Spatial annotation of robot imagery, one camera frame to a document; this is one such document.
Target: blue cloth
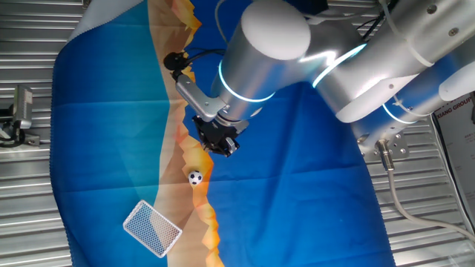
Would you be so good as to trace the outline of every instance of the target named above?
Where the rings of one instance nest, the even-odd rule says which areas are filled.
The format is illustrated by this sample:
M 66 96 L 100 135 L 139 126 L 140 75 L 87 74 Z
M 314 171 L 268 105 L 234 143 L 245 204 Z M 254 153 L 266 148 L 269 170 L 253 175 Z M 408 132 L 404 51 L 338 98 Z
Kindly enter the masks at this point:
M 249 4 L 221 12 L 228 37 Z M 194 1 L 203 26 L 189 47 L 223 47 L 215 1 Z M 168 98 L 147 3 L 70 42 L 53 75 L 51 179 L 75 266 L 167 266 L 126 234 L 140 201 L 155 201 Z M 197 60 L 208 90 L 219 56 Z M 195 138 L 188 107 L 185 124 Z M 212 155 L 208 199 L 226 267 L 394 266 L 366 165 L 349 125 L 308 84 L 278 92 L 238 138 Z

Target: cable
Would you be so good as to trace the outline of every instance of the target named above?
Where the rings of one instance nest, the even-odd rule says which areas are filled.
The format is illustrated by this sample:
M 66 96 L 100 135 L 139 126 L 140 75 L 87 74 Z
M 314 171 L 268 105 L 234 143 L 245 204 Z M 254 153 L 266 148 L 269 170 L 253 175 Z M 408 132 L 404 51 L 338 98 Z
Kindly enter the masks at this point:
M 317 14 L 317 15 L 310 15 L 310 14 L 302 14 L 304 15 L 305 17 L 307 18 L 311 18 L 311 19 L 314 19 L 314 18 L 319 18 L 319 19 L 325 19 L 325 20 L 345 20 L 345 19 L 354 19 L 354 18 L 358 18 L 360 16 L 363 16 L 363 15 L 366 15 L 368 10 L 372 10 L 374 9 L 375 7 L 378 7 L 378 6 L 374 6 L 374 7 L 369 7 L 367 8 L 365 11 L 361 11 L 361 12 L 358 12 L 358 13 L 354 13 L 352 15 L 330 15 L 330 14 Z
M 386 15 L 386 21 L 389 24 L 389 27 L 391 28 L 393 33 L 406 41 L 407 47 L 409 48 L 409 52 L 413 55 L 415 59 L 417 59 L 417 61 L 419 61 L 422 65 L 426 67 L 432 67 L 433 63 L 429 62 L 427 59 L 422 57 L 421 54 L 419 54 L 419 52 L 417 52 L 416 49 L 414 49 L 414 46 L 409 42 L 409 40 L 407 40 L 402 35 L 402 33 L 398 30 L 398 28 L 394 24 L 393 19 L 391 18 L 391 14 L 390 14 L 389 8 L 387 7 L 386 0 L 379 0 L 379 3 L 383 7 L 384 14 Z
M 10 138 L 4 138 L 4 137 L 1 137 L 1 136 L 0 136 L 0 141 L 2 141 L 2 142 L 9 142 L 9 141 L 13 141 L 13 138 L 12 138 L 12 137 L 10 137 Z
M 201 50 L 201 51 L 210 50 L 210 49 L 205 49 L 205 48 L 201 48 L 201 47 L 192 47 L 192 48 L 186 48 L 186 49 L 187 50 Z M 218 55 L 222 55 L 222 56 L 224 56 L 224 53 L 226 52 L 226 50 L 224 50 L 224 49 L 214 49 L 214 50 L 216 50 L 216 52 L 214 52 L 214 53 L 216 53 Z
M 429 113 L 429 114 L 425 114 L 425 115 L 421 115 L 421 114 L 414 113 L 414 112 L 410 111 L 408 108 L 406 108 L 406 107 L 402 104 L 402 100 L 399 100 L 396 95 L 394 95 L 393 98 L 394 98 L 394 101 L 395 101 L 395 102 L 393 103 L 393 105 L 399 106 L 403 111 L 406 111 L 407 113 L 409 113 L 409 114 L 411 114 L 411 115 L 420 116 L 420 117 L 430 116 L 430 113 Z
M 224 49 L 209 49 L 209 50 L 204 50 L 203 52 L 200 52 L 186 60 L 186 66 L 190 65 L 193 61 L 196 59 L 199 59 L 200 57 L 207 56 L 212 53 L 216 53 L 218 55 L 224 55 L 224 52 L 226 52 Z
M 378 18 L 376 18 L 376 19 L 371 19 L 371 20 L 369 20 L 369 21 L 367 21 L 367 22 L 365 22 L 365 23 L 359 25 L 359 26 L 356 28 L 356 30 L 361 29 L 362 27 L 368 25 L 368 24 L 371 23 L 371 22 L 375 22 L 377 19 L 378 19 Z
M 391 196 L 393 197 L 394 205 L 396 209 L 401 213 L 402 216 L 406 217 L 408 220 L 411 220 L 415 223 L 422 224 L 422 225 L 429 225 L 429 226 L 437 226 L 448 228 L 454 231 L 458 231 L 460 234 L 465 235 L 469 240 L 475 242 L 475 236 L 471 234 L 469 231 L 462 229 L 458 226 L 450 224 L 448 222 L 441 222 L 438 220 L 427 220 L 415 217 L 409 214 L 399 202 L 398 195 L 396 193 L 396 183 L 394 182 L 394 163 L 390 153 L 390 150 L 387 146 L 387 140 L 379 140 L 376 143 L 376 147 L 379 149 L 379 154 L 381 155 L 381 160 L 383 162 L 384 168 L 387 172 L 387 178 L 389 179 L 389 188 L 391 191 Z
M 216 4 L 216 8 L 214 9 L 214 19 L 216 20 L 216 26 L 217 26 L 217 30 L 220 31 L 220 35 L 221 37 L 223 37 L 223 40 L 226 44 L 228 44 L 228 39 L 226 39 L 226 36 L 224 35 L 224 32 L 223 32 L 223 29 L 221 29 L 221 25 L 220 25 L 220 18 L 219 18 L 219 15 L 218 15 L 218 11 L 220 9 L 220 6 L 222 5 L 222 3 L 224 3 L 225 0 L 220 0 L 217 4 Z
M 0 143 L 0 148 L 16 148 L 16 147 L 19 147 L 20 145 L 22 145 L 24 143 L 24 139 L 25 139 L 25 134 L 24 134 L 24 131 L 22 129 L 19 129 L 20 127 L 20 124 L 19 122 L 15 122 L 13 124 L 13 134 L 12 134 L 12 139 L 9 140 L 10 142 L 13 141 L 12 143 L 10 144 L 6 144 L 6 143 Z
M 396 4 L 398 3 L 398 0 L 391 0 L 391 3 L 388 4 L 387 8 L 391 11 L 394 9 Z M 376 18 L 375 22 L 373 25 L 371 25 L 370 29 L 363 35 L 363 40 L 367 41 L 368 37 L 370 37 L 370 34 L 378 27 L 379 23 L 382 22 L 384 19 L 384 11 L 381 11 L 379 13 L 378 18 Z
M 444 228 L 449 228 L 454 231 L 458 231 L 460 234 L 465 235 L 469 240 L 475 242 L 475 236 L 472 235 L 470 232 L 468 232 L 465 229 L 462 229 L 460 227 L 457 227 L 453 224 L 450 224 L 448 222 L 441 222 L 438 220 L 427 220 L 427 219 L 422 219 L 415 217 L 411 214 L 409 214 L 404 208 L 402 207 L 401 203 L 399 202 L 398 196 L 396 194 L 396 185 L 394 182 L 394 173 L 393 171 L 389 170 L 387 171 L 387 177 L 389 178 L 389 187 L 391 190 L 391 196 L 393 197 L 394 200 L 394 205 L 396 206 L 397 210 L 402 214 L 402 216 L 408 218 L 409 220 L 422 224 L 422 225 L 430 225 L 430 226 L 439 226 L 439 227 L 444 227 Z

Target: small soccer ball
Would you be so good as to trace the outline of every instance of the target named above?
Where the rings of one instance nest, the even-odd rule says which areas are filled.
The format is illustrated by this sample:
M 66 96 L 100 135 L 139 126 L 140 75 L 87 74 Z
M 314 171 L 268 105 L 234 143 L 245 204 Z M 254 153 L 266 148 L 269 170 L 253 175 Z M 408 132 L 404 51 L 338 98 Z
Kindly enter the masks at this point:
M 192 171 L 188 174 L 188 181 L 192 185 L 198 185 L 201 181 L 203 181 L 203 175 L 199 171 Z

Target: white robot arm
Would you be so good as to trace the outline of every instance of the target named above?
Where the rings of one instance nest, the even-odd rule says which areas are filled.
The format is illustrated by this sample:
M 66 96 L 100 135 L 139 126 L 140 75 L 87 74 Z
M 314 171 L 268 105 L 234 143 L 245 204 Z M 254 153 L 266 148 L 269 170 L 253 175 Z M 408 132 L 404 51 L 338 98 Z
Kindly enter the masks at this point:
M 170 67 L 178 91 L 197 112 L 194 121 L 203 147 L 231 155 L 239 148 L 235 138 L 247 127 L 247 120 L 277 90 L 302 81 L 322 95 L 339 120 L 360 121 L 475 34 L 472 0 L 440 0 L 437 4 L 400 0 L 392 13 L 384 0 L 381 6 L 387 23 L 365 43 L 347 20 L 325 20 L 324 16 L 307 20 L 284 1 L 255 1 L 244 11 L 229 42 L 211 96 L 179 68 Z M 169 55 L 168 61 L 173 60 L 183 59 Z M 444 101 L 467 93 L 455 84 L 470 84 L 469 78 L 459 77 L 466 77 L 472 68 L 467 65 L 454 74 L 440 92 L 412 107 L 414 112 L 404 119 L 416 121 L 417 115 L 432 113 Z M 395 136 L 405 127 L 400 121 L 404 122 L 396 117 L 396 125 L 381 122 L 384 127 L 379 128 L 374 123 L 355 123 L 353 130 L 360 145 L 367 142 L 368 149 L 374 150 L 378 140 L 390 139 L 388 135 Z

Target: silver metal floor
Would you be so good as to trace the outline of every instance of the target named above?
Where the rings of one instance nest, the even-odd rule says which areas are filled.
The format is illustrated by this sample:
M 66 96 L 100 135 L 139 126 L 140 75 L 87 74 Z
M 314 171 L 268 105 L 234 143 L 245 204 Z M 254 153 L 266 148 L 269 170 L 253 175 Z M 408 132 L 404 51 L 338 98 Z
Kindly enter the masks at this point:
M 374 1 L 330 1 L 346 13 Z M 66 267 L 71 256 L 49 177 L 51 74 L 54 59 L 82 16 L 81 0 L 0 0 L 0 105 L 13 101 L 13 88 L 33 88 L 33 133 L 39 148 L 0 149 L 0 267 Z M 375 14 L 356 19 L 360 25 Z M 410 158 L 396 163 L 396 184 L 413 214 L 462 224 L 430 122 L 406 130 Z M 380 163 L 369 162 L 387 233 L 398 266 L 442 267 L 465 242 L 459 234 L 404 220 L 392 206 Z

